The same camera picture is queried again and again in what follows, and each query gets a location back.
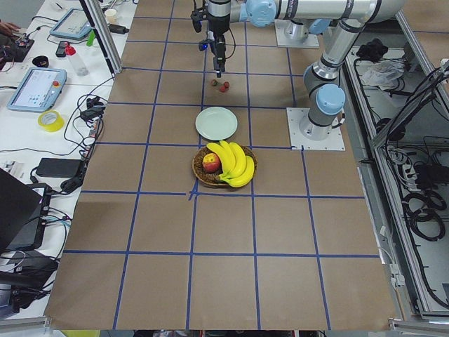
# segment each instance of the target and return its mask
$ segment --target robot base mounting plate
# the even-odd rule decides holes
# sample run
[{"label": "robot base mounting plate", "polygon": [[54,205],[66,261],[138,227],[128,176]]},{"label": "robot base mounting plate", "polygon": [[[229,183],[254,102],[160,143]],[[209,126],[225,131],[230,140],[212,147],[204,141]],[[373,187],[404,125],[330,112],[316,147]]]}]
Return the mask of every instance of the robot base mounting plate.
[{"label": "robot base mounting plate", "polygon": [[291,48],[320,48],[318,37],[313,34],[305,40],[290,39],[285,34],[285,29],[290,21],[288,20],[275,20],[274,26],[276,28],[276,40],[278,41],[278,47],[291,47]]},{"label": "robot base mounting plate", "polygon": [[309,113],[309,108],[287,108],[288,130],[290,132],[290,144],[293,150],[323,150],[344,151],[344,142],[340,128],[333,128],[325,140],[312,140],[300,131],[300,121],[304,115]]}]

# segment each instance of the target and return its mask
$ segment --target laptop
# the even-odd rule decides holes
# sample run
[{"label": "laptop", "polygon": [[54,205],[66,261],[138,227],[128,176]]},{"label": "laptop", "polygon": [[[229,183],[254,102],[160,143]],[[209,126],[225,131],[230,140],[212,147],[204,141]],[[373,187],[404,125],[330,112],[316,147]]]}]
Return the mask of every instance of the laptop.
[{"label": "laptop", "polygon": [[44,187],[36,190],[0,169],[0,254],[34,249],[42,243],[40,217],[48,210],[49,200]]}]

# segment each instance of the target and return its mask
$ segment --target plastic bottle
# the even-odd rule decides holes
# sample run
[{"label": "plastic bottle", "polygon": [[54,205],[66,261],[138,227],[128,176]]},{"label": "plastic bottle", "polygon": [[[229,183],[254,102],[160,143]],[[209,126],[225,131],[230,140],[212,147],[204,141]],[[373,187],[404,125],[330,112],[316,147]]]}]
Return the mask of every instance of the plastic bottle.
[{"label": "plastic bottle", "polygon": [[73,69],[78,76],[86,76],[89,73],[81,56],[76,52],[75,48],[73,48],[69,44],[65,46],[65,55],[69,59]]}]

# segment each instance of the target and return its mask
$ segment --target fruit basket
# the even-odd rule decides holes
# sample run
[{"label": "fruit basket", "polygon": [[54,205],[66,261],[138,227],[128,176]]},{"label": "fruit basket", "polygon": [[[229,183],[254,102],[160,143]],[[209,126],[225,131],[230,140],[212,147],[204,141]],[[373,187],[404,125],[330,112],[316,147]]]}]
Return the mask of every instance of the fruit basket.
[{"label": "fruit basket", "polygon": [[[242,146],[241,147],[243,151],[245,152],[245,155],[250,156],[253,158],[254,161],[254,174],[257,171],[257,159],[253,153],[248,147]],[[202,147],[201,150],[199,150],[192,161],[192,169],[194,171],[195,176],[198,178],[198,180],[207,187],[228,187],[234,189],[234,187],[229,186],[227,183],[224,183],[222,181],[219,181],[218,176],[223,173],[222,169],[219,169],[218,171],[214,173],[206,173],[203,168],[203,158],[208,153],[212,153],[206,146]]]}]

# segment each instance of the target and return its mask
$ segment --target tape roll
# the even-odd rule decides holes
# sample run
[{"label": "tape roll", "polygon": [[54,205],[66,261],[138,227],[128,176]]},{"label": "tape roll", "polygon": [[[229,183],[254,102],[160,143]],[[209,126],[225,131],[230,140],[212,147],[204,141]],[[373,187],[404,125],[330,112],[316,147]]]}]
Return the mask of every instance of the tape roll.
[{"label": "tape roll", "polygon": [[62,119],[59,113],[55,110],[42,112],[39,115],[37,122],[48,132],[58,131],[64,126],[64,119]]}]

